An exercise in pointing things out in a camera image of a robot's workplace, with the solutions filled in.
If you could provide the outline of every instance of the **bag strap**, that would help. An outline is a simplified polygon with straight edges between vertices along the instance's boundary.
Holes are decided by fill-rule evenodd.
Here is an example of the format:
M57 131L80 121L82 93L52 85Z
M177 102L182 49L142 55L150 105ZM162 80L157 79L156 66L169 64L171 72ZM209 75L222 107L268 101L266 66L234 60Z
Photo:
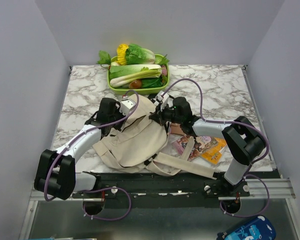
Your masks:
M214 169L188 161L189 155L191 153L192 148L194 147L194 144L195 141L192 137L187 143L181 158L170 156L163 152L159 152L158 155L153 159L153 161L147 166L147 169L163 176L173 176L180 172L180 170L184 170L192 174L215 180L216 178L214 177ZM171 173L165 172L161 170L154 162L174 167L176 168L176 170L172 171Z

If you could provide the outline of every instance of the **white marble surface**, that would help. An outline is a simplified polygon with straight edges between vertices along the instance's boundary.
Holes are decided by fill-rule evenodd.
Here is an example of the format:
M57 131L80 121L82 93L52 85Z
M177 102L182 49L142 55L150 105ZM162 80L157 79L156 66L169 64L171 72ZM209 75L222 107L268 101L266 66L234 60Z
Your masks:
M208 119L233 120L244 115L258 126L245 79L240 66L236 65L170 65L170 83L181 78L191 78L198 82L203 91L203 115ZM184 96L191 105L194 114L199 114L200 94L193 83L183 81L169 91L173 97ZM121 98L115 96L107 85L107 70L98 65L74 66L66 97L62 107L53 147L57 148L70 140L81 130L85 121L99 108L102 98ZM179 136L170 136L173 142ZM178 156L168 144L163 152ZM232 160L227 148L217 165L202 158L194 162L226 171ZM269 156L257 162L252 171L272 171ZM103 164L91 148L76 164L76 172L94 171L99 173L116 172Z

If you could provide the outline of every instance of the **cable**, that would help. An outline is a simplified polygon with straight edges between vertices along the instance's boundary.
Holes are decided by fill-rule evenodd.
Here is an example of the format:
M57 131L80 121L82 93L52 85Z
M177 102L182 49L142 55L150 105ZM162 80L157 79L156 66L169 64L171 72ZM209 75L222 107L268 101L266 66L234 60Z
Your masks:
M130 117L134 112L135 110L137 109L138 105L139 105L139 95L138 93L135 91L135 90L128 90L125 95L129 92L134 92L134 94L136 95L136 104L135 104L135 107L133 108L133 110L131 112L129 112L129 114L125 117L123 117L122 119L120 120L117 120L117 121L114 121L114 122L110 122L110 123L107 123L107 124L103 124L103 125L100 125L100 126L96 126L96 127L92 127L90 128L89 130L87 130L86 132L82 132L80 134L78 134L75 138L73 138L73 140L68 144L67 147L65 147L59 154L58 156L56 156L55 160L52 162L51 164L51 167L46 175L46 179L45 179L45 183L44 183L44 189L43 189L43 196L44 196L44 199L47 201L47 202L50 202L52 201L53 199L55 199L56 197L53 196L51 198L48 198L48 183L49 183L49 179L51 177L51 174L53 172L53 169L54 167L56 166L58 160L61 158L61 156L69 149L69 147L71 147L79 138L81 138L83 135L87 134L88 132L91 132L95 129L100 129L100 128L104 128L104 127L108 127L108 126L111 126L111 125L114 125L114 124L117 124L117 123L120 123L122 121L125 121L126 119L128 119L128 117Z
M227 212L227 210L225 208L223 208L224 202L220 201L220 209L222 210L223 214L226 214L226 215L229 215L229 216L232 216L232 217L236 217L236 218L241 218L241 219L243 219L243 218L251 218L251 217L254 217L256 215L262 214L268 208L269 203L270 203L270 193L269 193L269 189L268 189L266 183L264 181L262 181L261 178L255 176L255 175L252 175L252 174L247 174L245 177L253 177L255 179L258 179L264 185L265 190L266 190L266 195L267 195L266 204L265 204L264 208L261 211L257 212L256 214L251 214L251 215L234 215L234 214L231 214L231 213Z
M92 193L99 193L99 192L106 191L106 190L111 190L111 189L118 189L118 190L124 192L125 195L128 197L129 207L128 207L128 210L125 212L125 214L120 216L120 217L116 217L116 218L104 218L104 217L99 217L99 216L95 216L95 215L89 215L86 212L86 206L83 205L82 210L84 211L84 216L91 217L91 220L92 219L99 219L99 220L103 220L103 221L117 221L117 220L125 218L131 210L131 197L129 196L129 193L126 190L124 190L123 188L120 188L120 187L107 187L107 188L102 188L102 189L99 189L99 190L84 191L84 192L92 194Z
M265 147L266 147L265 153L261 157L255 159L255 160L253 160L251 162L250 166L248 167L248 169L245 172L245 175L246 175L250 171L250 169L251 169L251 167L252 167L253 164L255 164L256 162L258 162L258 161L260 161L262 159L264 159L268 155L269 150L270 150L270 145L269 145L269 141L268 141L267 137L259 129L256 129L254 126L251 126L251 125L243 123L243 122L237 122L237 121L219 121L219 120L205 119L205 117L203 116L203 113L202 113L202 109L203 109L203 92L202 92L202 89L201 89L201 87L199 86L199 84L196 81L194 81L194 80L192 80L190 78L182 78L182 79L177 80L176 82L174 82L171 86L169 86L164 91L164 93L162 94L162 96L164 96L174 85L176 85L177 83L179 83L181 81L190 81L190 82L194 83L198 87L199 92L200 92L200 116L201 116L201 118L202 118L203 121L205 121L207 123L212 123L212 124L237 124L237 125L241 125L241 126L244 126L244 127L247 127L247 128L250 128L250 129L256 131L263 138L263 140L265 142Z

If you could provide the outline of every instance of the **gray wall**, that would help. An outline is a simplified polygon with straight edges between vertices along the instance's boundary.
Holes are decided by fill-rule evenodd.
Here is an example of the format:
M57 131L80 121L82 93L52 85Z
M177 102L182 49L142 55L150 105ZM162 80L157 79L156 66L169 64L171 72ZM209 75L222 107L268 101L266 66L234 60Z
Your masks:
M33 0L0 1L0 240L18 239L69 67Z
M284 0L36 0L71 65L134 42L174 64L247 64Z
M300 1L286 0L248 67L278 168L300 209Z

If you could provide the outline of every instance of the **purple cable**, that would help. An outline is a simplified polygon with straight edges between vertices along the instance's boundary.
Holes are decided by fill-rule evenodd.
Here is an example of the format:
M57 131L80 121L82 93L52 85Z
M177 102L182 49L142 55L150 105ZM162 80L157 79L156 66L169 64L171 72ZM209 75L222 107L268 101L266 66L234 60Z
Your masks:
M268 189L267 185L265 184L265 182L262 181L261 178L255 176L255 175L252 175L252 174L247 174L247 175L245 175L245 176L246 176L246 177L253 177L253 178L255 178L255 179L258 179L258 180L264 185L265 190L266 190L266 195L267 195L266 204L265 204L264 208L263 208L261 211L257 212L256 214L251 214L251 215L234 215L234 214L231 214L231 213L227 212L227 210L223 208L224 202L223 202L223 201L220 201L220 209L222 210L222 212L223 212L224 214L229 215L229 216L232 216L232 217L244 219L244 218L251 218L251 217L254 217L254 216L256 216L256 215L260 215L260 214L262 214L262 213L268 208L269 203L270 203L270 193L269 193L269 189Z
M103 221L117 221L117 220L120 220L120 219L123 219L125 218L128 213L130 212L131 210L131 198L129 196L129 193L127 193L126 190L124 190L123 188L120 188L120 187L107 187L107 188L102 188L102 189L99 189L99 190L92 190L92 191L84 191L85 193L99 193L99 192L102 192L102 191L107 191L107 190L111 190L111 189L118 189L122 192L125 193L125 195L128 197L128 200L129 200L129 207L128 207L128 210L125 212L124 215L120 216L120 217L116 217L116 218L104 218L104 217L99 217L99 216L95 216L95 215L89 215L87 212L86 212L86 206L83 205L82 206L82 210L84 211L84 215L87 215L91 218L94 218L94 219L99 219L99 220L103 220Z
M69 144L68 144L68 147L71 147L79 138L81 138L83 135L87 134L88 132L91 132L95 129L100 129L100 128L104 128L104 127L108 127L108 126L111 126L111 125L114 125L114 124L117 124L117 123L120 123L124 120L126 120L128 117L130 117L134 112L135 110L137 109L138 105L139 105L139 95L138 93L135 91L135 90L128 90L125 95L129 92L134 92L134 94L136 95L136 104L133 108L133 110L131 112L129 112L129 114L125 117L123 117L122 119L120 120L117 120L117 121L114 121L114 122L110 122L110 123L107 123L107 124L103 124L103 125L100 125L100 126L96 126L96 127L92 127L90 128L89 130L87 130L86 132L82 132L80 133L78 136L76 136ZM43 189L43 196L44 196L44 199L47 201L47 202L50 202L52 201L53 199L55 199L56 197L53 196L51 198L48 198L48 182L49 182L49 179L51 177L51 174L53 172L53 169L54 167L56 166L58 160L61 158L61 156L68 150L67 147L65 147L59 154L58 156L56 156L55 160L52 162L51 164L51 167L46 175L46 179L45 179L45 183L44 183L44 189Z
M194 80L192 80L190 78L179 79L178 81L176 81L175 83L173 83L171 86L169 86L164 91L164 93L162 94L162 96L165 95L174 85L176 85L177 83L179 83L181 81L190 81L190 82L194 83L198 87L199 92L200 92L200 116L201 116L202 120L204 120L207 123L212 123L212 124L237 124L237 125L241 125L241 126L244 126L244 127L247 127L247 128L255 130L263 138L263 140L265 142L265 147L266 147L265 153L261 157L257 158L256 160L253 160L251 162L250 166L248 167L248 169L245 172L245 175L246 175L249 172L249 170L251 169L251 167L252 167L252 165L254 163L260 161L261 159L264 159L268 155L269 149L270 149L270 145L269 145L269 141L268 141L267 137L259 129L256 129L254 126L251 126L251 125L243 123L243 122L237 122L237 121L220 121L220 120L208 120L208 119L205 119L205 117L203 116L203 113L202 113L203 92L202 92L201 87L199 86L199 84L196 81L194 81Z

